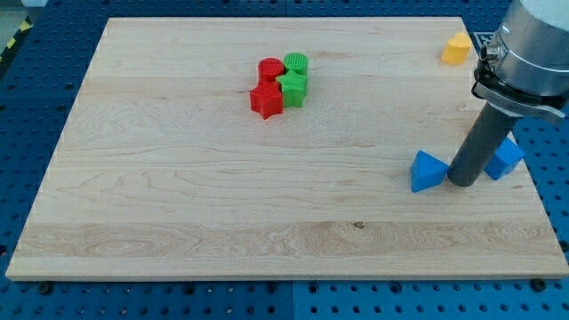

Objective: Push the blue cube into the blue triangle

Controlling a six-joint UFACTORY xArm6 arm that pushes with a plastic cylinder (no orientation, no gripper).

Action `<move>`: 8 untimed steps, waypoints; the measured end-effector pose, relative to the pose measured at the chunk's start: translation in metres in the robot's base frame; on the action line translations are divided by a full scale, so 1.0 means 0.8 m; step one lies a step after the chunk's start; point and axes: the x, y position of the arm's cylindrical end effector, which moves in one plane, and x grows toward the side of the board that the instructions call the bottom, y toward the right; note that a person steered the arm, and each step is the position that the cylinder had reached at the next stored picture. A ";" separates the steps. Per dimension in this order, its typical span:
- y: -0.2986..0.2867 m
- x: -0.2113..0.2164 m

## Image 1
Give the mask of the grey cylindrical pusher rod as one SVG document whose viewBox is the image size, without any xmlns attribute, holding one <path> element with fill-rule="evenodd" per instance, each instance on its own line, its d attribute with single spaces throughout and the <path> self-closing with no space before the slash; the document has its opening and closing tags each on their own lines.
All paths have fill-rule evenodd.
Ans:
<svg viewBox="0 0 569 320">
<path fill-rule="evenodd" d="M 473 185 L 520 118 L 486 102 L 450 164 L 448 179 L 460 187 Z"/>
</svg>

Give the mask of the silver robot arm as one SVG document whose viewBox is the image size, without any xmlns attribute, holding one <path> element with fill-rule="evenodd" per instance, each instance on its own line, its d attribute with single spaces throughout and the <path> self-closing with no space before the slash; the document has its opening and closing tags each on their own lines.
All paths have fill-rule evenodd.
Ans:
<svg viewBox="0 0 569 320">
<path fill-rule="evenodd" d="M 481 47 L 471 92 L 485 105 L 451 162 L 449 180 L 469 187 L 516 122 L 553 125 L 568 103 L 568 3 L 514 0 L 489 44 Z"/>
</svg>

